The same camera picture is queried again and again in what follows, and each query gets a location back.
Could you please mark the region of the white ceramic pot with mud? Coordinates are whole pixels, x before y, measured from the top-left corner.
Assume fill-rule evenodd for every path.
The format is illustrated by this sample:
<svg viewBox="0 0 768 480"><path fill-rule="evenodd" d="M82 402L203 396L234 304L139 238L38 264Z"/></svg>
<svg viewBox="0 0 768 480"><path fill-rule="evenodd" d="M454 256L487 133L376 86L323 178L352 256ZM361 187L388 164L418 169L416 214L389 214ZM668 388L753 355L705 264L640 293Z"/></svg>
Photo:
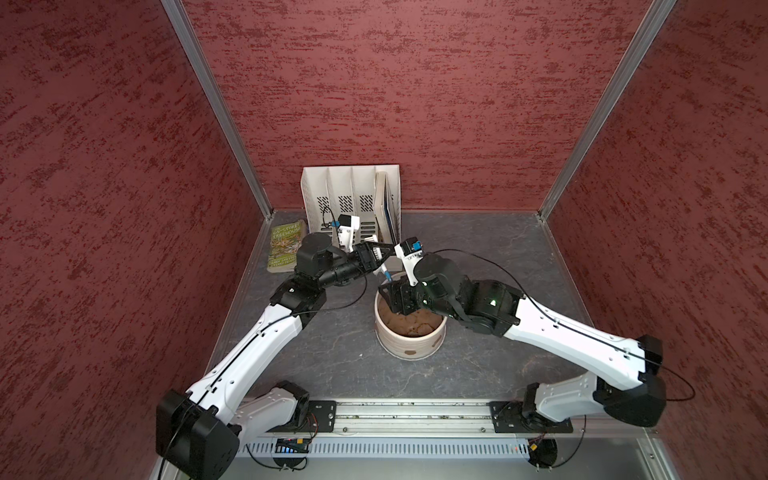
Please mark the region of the white ceramic pot with mud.
<svg viewBox="0 0 768 480"><path fill-rule="evenodd" d="M394 314L380 293L374 302L374 332L382 348L404 361L419 361L436 353L447 335L447 317L421 309Z"/></svg>

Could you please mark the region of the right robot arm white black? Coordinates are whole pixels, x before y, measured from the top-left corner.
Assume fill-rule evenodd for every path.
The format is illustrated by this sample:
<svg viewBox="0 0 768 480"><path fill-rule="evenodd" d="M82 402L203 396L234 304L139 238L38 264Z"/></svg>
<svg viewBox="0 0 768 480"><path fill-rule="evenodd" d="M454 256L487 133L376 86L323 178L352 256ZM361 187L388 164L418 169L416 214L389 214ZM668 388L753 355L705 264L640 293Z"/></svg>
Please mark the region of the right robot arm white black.
<svg viewBox="0 0 768 480"><path fill-rule="evenodd" d="M427 310L475 333L533 345L583 368L583 374L569 380L529 385L517 405L527 424L544 428L596 413L637 427L658 424L667 404L659 376L659 339L629 339L594 329L519 288L472 280L437 254L412 256L405 265L404 277L379 289L393 313Z"/></svg>

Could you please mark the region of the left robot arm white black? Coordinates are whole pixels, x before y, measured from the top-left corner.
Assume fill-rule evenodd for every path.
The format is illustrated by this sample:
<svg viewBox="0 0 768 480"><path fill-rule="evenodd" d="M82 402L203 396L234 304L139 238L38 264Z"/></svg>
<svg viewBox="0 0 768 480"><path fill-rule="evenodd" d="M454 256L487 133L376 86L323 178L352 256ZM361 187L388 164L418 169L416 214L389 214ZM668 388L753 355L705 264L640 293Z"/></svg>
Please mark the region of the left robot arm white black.
<svg viewBox="0 0 768 480"><path fill-rule="evenodd" d="M321 311L326 290L366 278L394 245L361 241L349 251L329 235L301 242L293 274L283 281L251 330L213 369L184 392L169 390L156 408L156 452L191 479L218 479L239 449L234 419L252 385L277 354Z"/></svg>

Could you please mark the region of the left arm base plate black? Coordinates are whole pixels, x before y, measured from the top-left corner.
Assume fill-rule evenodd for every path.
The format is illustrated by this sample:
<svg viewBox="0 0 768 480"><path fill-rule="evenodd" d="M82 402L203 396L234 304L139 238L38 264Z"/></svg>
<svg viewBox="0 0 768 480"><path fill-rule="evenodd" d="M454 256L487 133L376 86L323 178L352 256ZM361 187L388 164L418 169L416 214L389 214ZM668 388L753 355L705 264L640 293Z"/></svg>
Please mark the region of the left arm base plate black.
<svg viewBox="0 0 768 480"><path fill-rule="evenodd" d="M338 403L333 400L310 400L301 432L331 433L334 431Z"/></svg>

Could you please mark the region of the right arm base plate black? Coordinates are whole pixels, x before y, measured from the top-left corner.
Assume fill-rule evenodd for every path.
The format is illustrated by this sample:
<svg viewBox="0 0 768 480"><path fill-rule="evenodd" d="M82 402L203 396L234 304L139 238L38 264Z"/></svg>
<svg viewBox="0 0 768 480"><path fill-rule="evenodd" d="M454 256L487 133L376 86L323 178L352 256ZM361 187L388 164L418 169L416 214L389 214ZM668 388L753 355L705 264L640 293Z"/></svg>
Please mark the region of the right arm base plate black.
<svg viewBox="0 0 768 480"><path fill-rule="evenodd" d="M554 422L522 401L492 401L488 404L495 433L559 434L572 433L572 422Z"/></svg>

